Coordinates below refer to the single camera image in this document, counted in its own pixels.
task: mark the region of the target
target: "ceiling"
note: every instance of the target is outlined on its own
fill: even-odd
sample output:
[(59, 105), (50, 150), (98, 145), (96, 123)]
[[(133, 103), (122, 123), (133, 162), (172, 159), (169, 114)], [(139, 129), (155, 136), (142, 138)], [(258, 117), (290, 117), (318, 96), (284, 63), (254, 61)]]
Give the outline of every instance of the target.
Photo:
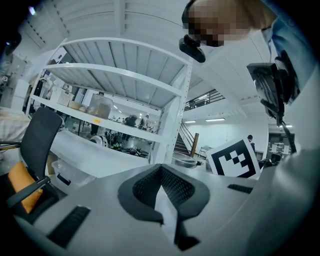
[[(65, 38), (70, 41), (114, 37), (150, 44), (187, 60), (188, 56), (179, 50), (178, 42), (185, 35), (181, 14), (188, 1), (48, 0), (35, 9), (35, 16), (29, 15), (26, 18), (21, 29), (43, 51), (56, 48)], [(75, 47), (84, 52), (87, 46), (82, 44)], [(165, 63), (167, 56), (148, 48), (119, 42), (100, 46), (111, 53), (105, 60), (106, 65), (147, 75), (170, 85), (181, 74), (181, 61), (170, 57)], [(227, 46), (203, 46), (202, 49), (206, 62), (194, 63), (187, 100), (214, 88), (232, 104), (237, 113), (245, 115), (247, 110), (244, 103), (257, 96), (246, 66), (250, 63), (269, 62), (270, 59), (261, 33), (257, 32), (246, 40), (231, 42)], [(75, 49), (66, 47), (66, 50), (72, 55)], [(90, 63), (89, 59), (85, 60), (79, 55), (78, 58)], [(138, 94), (144, 102), (150, 101), (153, 106), (161, 107), (164, 104), (164, 95), (160, 90), (153, 92), (145, 89)]]

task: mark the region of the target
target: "shelf rack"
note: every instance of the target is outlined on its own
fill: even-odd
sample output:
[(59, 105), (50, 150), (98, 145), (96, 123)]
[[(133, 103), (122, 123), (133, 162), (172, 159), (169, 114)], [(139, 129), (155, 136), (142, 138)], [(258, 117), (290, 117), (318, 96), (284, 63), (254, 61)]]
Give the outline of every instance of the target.
[[(132, 69), (137, 68), (129, 68), (128, 64), (125, 64), (125, 68), (127, 69), (117, 67), (114, 60), (113, 64), (109, 63), (107, 60), (110, 57), (110, 53), (112, 55), (110, 48), (111, 42), (122, 44), (123, 49), (125, 49), (127, 45), (128, 47), (134, 46), (134, 49), (146, 49), (148, 57), (145, 71), (132, 71)], [(153, 141), (155, 145), (152, 147), (150, 163), (155, 164), (171, 161), (171, 156), (168, 152), (173, 152), (178, 136), (190, 85), (193, 59), (189, 58), (187, 61), (166, 50), (139, 41), (122, 38), (95, 37), (73, 41), (67, 41), (67, 39), (65, 39), (53, 51), (46, 63), (49, 63), (55, 52), (61, 47), (64, 47), (76, 63), (46, 64), (42, 68), (30, 93), (26, 115), (29, 114), (31, 100), (35, 100), (80, 120)], [(157, 79), (147, 76), (148, 64), (152, 53), (158, 54), (156, 56), (164, 60), (163, 64), (155, 67), (159, 69), (160, 73)], [(73, 87), (103, 92), (140, 104), (142, 103), (146, 106), (162, 109), (159, 133), (150, 133), (111, 120), (94, 117), (90, 114), (35, 96), (34, 92), (38, 81), (46, 70)], [(164, 72), (169, 73), (169, 70), (175, 70), (177, 73), (173, 74), (173, 76), (171, 74), (173, 78), (170, 78), (170, 81), (167, 79), (166, 83), (164, 82), (166, 79), (163, 74)]]

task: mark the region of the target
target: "white cloth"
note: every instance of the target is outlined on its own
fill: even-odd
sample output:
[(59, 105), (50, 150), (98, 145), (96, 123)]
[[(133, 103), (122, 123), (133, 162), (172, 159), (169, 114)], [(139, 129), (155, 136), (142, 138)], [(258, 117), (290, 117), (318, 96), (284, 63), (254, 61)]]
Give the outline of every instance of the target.
[(14, 109), (0, 108), (0, 140), (20, 142), (25, 135), (30, 119)]

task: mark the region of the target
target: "storage box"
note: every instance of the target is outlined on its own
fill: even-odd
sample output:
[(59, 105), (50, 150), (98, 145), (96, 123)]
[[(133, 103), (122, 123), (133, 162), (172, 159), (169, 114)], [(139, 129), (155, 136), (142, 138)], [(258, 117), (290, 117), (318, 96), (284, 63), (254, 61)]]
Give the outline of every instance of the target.
[(96, 179), (61, 159), (53, 162), (52, 167), (55, 175), (52, 184), (67, 195)]
[(109, 98), (93, 94), (87, 113), (99, 118), (108, 119), (113, 101)]
[(50, 101), (59, 103), (64, 106), (68, 106), (70, 100), (74, 95), (70, 93), (68, 90), (62, 89), (62, 88), (54, 88), (52, 90)]

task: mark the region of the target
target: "white pillar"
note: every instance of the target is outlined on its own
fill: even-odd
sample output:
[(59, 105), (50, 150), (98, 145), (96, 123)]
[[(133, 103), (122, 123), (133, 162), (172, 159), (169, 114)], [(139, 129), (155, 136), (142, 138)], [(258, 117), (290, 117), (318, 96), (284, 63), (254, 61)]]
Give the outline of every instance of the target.
[(182, 122), (187, 94), (189, 91), (190, 79), (192, 74), (193, 59), (189, 58), (186, 75), (181, 91), (180, 97), (175, 97), (169, 104), (165, 106), (165, 110), (160, 119), (161, 125), (159, 135), (170, 138), (169, 145), (156, 143), (154, 146), (151, 164), (171, 163), (171, 157), (177, 141), (180, 125)]

